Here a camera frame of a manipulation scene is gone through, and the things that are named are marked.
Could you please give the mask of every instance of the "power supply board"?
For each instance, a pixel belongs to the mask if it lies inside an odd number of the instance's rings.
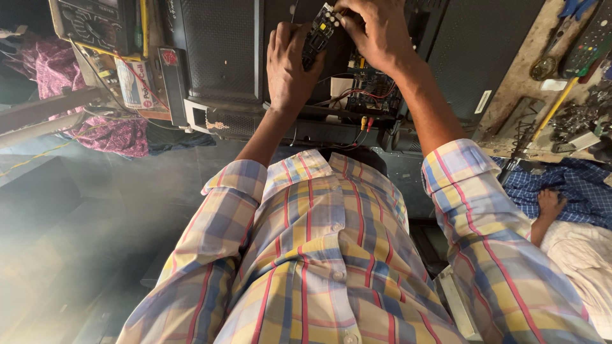
[[[325,50],[334,29],[340,26],[341,19],[342,15],[334,12],[334,7],[328,3],[325,3],[316,15],[302,50],[302,65],[305,71],[308,72],[312,68],[316,56]]]
[[[353,89],[362,89],[374,97],[354,92],[349,96],[346,110],[363,114],[395,116],[400,106],[401,93],[391,77],[370,66],[357,49],[348,62],[348,73],[353,74]]]

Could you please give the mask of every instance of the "plaid shirt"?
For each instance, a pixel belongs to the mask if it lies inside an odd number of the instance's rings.
[[[426,190],[487,343],[592,343],[581,299],[523,239],[529,220],[472,141],[432,152]],[[343,155],[230,163],[119,343],[457,343],[408,236],[403,197]]]

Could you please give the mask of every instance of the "battery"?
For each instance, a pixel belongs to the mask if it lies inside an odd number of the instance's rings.
[[[138,76],[153,90],[153,73],[149,61],[126,61],[127,64],[138,74]],[[132,74],[123,61],[115,58],[117,65],[117,76],[121,85],[121,93],[125,105],[132,109],[148,109],[155,106],[155,98],[142,82]]]

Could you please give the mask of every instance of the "white cloth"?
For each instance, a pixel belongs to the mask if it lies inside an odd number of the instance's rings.
[[[612,231],[555,221],[540,248],[574,285],[599,335],[612,340]]]

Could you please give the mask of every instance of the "red logo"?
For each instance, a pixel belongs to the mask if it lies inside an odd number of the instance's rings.
[[[176,65],[176,53],[172,50],[165,50],[162,53],[162,59],[166,65]]]

